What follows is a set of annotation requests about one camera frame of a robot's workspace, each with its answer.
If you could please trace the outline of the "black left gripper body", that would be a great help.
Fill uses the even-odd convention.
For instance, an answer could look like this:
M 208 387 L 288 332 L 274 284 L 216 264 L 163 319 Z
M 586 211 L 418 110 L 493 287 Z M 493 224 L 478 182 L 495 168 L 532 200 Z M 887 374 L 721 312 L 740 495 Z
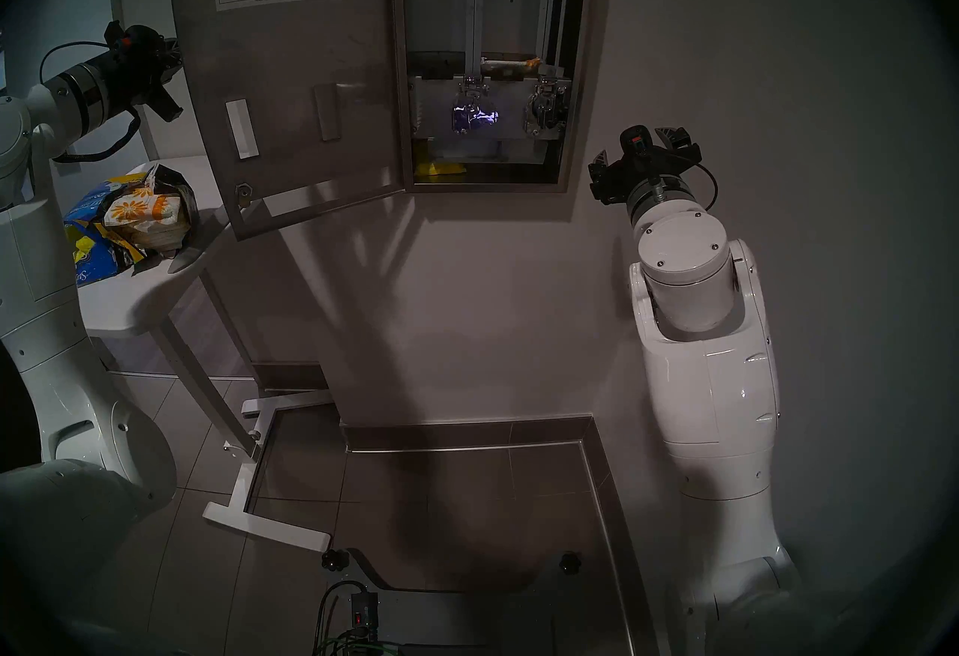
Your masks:
M 164 72 L 163 47 L 151 50 L 117 48 L 101 55 L 101 78 L 106 87 L 105 115 L 118 115 L 135 106 L 149 107 L 149 91 L 166 89 L 174 72 Z

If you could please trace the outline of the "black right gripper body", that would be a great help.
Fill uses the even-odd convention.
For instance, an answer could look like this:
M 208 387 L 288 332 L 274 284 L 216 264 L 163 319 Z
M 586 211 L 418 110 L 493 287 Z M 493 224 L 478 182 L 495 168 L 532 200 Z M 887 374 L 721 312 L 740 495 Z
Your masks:
M 702 153 L 698 144 L 680 150 L 654 145 L 647 160 L 640 160 L 635 154 L 625 152 L 619 160 L 608 163 L 606 183 L 590 184 L 590 189 L 594 198 L 605 206 L 630 204 L 630 199 L 648 195 L 655 188 L 651 177 L 659 180 L 665 192 L 689 192 L 681 175 L 701 161 Z

